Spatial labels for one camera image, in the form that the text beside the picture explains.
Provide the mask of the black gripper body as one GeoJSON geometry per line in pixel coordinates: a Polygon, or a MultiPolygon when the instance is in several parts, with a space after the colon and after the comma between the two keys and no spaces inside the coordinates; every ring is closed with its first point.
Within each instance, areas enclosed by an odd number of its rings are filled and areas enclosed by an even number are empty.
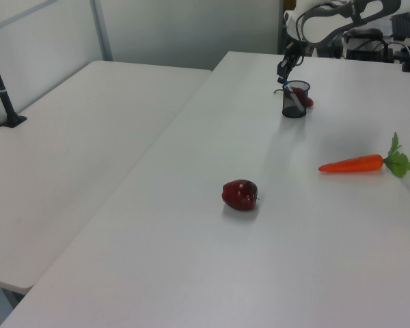
{"type": "Polygon", "coordinates": [[[277,75],[283,77],[285,70],[293,70],[297,65],[301,56],[301,49],[299,47],[290,47],[284,50],[284,58],[277,65],[277,75]]]}

